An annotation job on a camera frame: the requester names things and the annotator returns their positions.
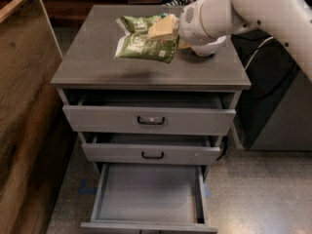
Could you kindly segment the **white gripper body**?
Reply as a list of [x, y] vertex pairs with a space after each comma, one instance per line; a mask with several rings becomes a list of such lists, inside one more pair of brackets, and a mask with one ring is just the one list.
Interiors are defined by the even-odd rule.
[[179, 16], [179, 36], [187, 43], [195, 46], [203, 46], [212, 43], [215, 39], [204, 29], [201, 21], [201, 9], [204, 0], [185, 6]]

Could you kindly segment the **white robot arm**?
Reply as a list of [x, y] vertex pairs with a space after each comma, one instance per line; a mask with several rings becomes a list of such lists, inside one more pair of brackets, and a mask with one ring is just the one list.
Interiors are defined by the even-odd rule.
[[178, 17], [166, 16], [148, 29], [150, 39], [179, 36], [190, 46], [259, 28], [275, 38], [312, 80], [312, 9], [304, 0], [197, 0]]

